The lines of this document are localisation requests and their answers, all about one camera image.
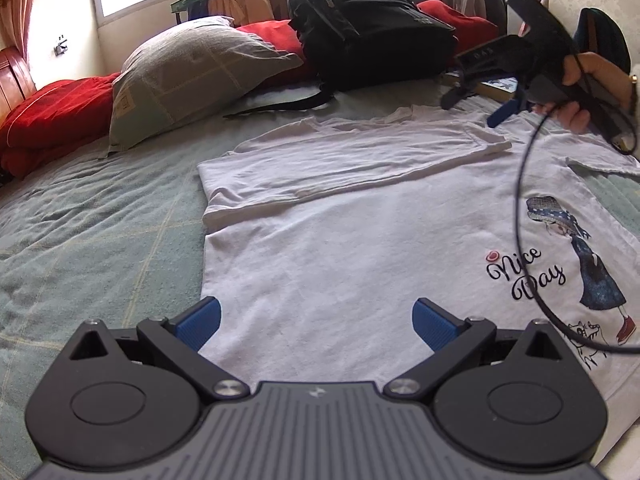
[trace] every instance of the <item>metal screw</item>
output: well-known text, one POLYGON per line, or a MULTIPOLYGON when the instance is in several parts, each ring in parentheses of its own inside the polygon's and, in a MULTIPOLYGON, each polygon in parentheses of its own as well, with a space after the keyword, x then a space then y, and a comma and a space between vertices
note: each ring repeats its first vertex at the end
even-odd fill
POLYGON ((389 383, 389 391, 398 395, 413 395, 420 389, 420 383, 413 379, 394 379, 389 383))
POLYGON ((244 393, 244 384, 235 379, 225 379, 216 383, 213 391, 222 397, 235 397, 244 393))

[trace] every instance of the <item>red shoe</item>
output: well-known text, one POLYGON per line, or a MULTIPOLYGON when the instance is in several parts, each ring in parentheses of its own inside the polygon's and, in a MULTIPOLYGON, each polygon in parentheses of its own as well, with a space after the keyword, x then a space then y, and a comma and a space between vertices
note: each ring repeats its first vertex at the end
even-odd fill
POLYGON ((618 332, 618 344, 623 345, 626 343, 626 340, 629 339, 635 331, 636 324, 634 323, 634 320, 629 316, 626 316, 625 321, 622 324, 622 328, 620 329, 620 332, 618 332))

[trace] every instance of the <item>triangular cutout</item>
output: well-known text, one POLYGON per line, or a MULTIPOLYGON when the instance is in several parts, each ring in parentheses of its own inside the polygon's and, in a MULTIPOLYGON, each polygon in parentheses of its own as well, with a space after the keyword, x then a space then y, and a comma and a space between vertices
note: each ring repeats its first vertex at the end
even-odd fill
POLYGON ((71 354, 72 361, 80 359, 91 359, 93 357, 104 357, 107 349, 102 344, 102 339, 97 332, 87 332, 82 336, 82 341, 71 354))
POLYGON ((543 359, 553 359, 554 361, 562 359, 551 338, 544 332, 538 332, 534 336, 526 353, 530 357, 542 357, 543 359))

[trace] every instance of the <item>wooden headboard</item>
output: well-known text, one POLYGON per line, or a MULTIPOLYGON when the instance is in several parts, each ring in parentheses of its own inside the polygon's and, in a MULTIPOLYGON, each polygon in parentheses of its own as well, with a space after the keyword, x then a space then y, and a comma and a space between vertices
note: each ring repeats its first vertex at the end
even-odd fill
POLYGON ((27 63, 14 46, 0 50, 0 123, 36 91, 27 63))

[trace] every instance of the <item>ribbed gray surface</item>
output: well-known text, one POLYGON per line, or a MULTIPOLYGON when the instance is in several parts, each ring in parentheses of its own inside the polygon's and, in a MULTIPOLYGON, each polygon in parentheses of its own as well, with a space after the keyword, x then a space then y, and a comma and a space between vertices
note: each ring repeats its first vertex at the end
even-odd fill
MULTIPOLYGON (((415 404, 372 383, 266 383, 244 402, 217 405, 182 449, 123 473, 47 465, 33 480, 506 480, 526 475, 477 465, 443 442, 415 404)), ((588 466, 538 480, 602 480, 588 466)))

